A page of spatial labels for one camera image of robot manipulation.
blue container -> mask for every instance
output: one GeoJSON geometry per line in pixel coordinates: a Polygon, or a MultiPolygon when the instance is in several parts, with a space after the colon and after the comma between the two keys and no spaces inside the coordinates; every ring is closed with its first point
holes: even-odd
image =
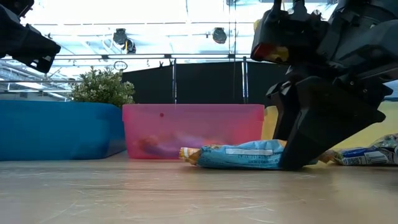
{"type": "Polygon", "coordinates": [[[0,161],[103,159],[126,150],[122,111],[104,103],[0,100],[0,161]]]}

translucent pink container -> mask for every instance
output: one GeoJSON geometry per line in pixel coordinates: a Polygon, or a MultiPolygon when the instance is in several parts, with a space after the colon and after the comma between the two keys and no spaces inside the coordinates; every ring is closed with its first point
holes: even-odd
{"type": "Polygon", "coordinates": [[[178,159],[181,147],[261,139],[263,105],[124,105],[129,157],[178,159]]]}

table surface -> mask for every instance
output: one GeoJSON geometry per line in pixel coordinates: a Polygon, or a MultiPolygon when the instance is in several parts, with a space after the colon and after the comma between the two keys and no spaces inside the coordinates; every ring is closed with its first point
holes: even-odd
{"type": "Polygon", "coordinates": [[[2,224],[397,223],[398,168],[205,170],[182,162],[0,162],[2,224]]]}

potted plant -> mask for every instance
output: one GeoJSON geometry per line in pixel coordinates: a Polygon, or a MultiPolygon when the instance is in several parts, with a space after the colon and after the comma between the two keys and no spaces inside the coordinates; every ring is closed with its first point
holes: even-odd
{"type": "Polygon", "coordinates": [[[71,85],[70,98],[77,102],[109,103],[119,108],[134,103],[134,85],[129,82],[122,83],[122,74],[109,67],[104,70],[91,67],[89,72],[80,75],[81,83],[71,85]]]}

black backdrop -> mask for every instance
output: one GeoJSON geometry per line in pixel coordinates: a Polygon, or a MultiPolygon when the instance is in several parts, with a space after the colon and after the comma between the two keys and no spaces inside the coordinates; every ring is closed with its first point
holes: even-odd
{"type": "Polygon", "coordinates": [[[122,82],[134,84],[136,103],[174,103],[173,102],[173,68],[150,68],[134,72],[124,72],[122,82]]]}
{"type": "Polygon", "coordinates": [[[243,103],[241,62],[177,64],[177,103],[243,103]]]}
{"type": "Polygon", "coordinates": [[[276,83],[287,81],[287,69],[286,65],[248,62],[248,103],[271,106],[266,98],[267,91],[276,83]]]}

